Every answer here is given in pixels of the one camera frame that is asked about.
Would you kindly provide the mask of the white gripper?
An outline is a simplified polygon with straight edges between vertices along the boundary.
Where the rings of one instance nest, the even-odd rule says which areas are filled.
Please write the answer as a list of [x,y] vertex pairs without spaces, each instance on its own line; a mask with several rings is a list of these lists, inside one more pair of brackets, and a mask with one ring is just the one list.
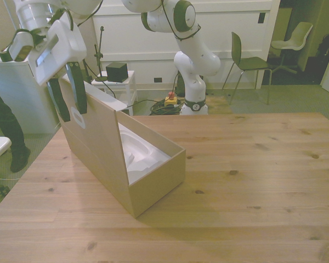
[[87,113],[87,96],[80,65],[87,55],[86,45],[77,27],[70,29],[69,19],[55,21],[47,32],[46,41],[29,54],[29,65],[36,82],[47,83],[50,97],[57,113],[64,122],[70,114],[57,78],[65,74],[72,86],[75,104],[80,114]]

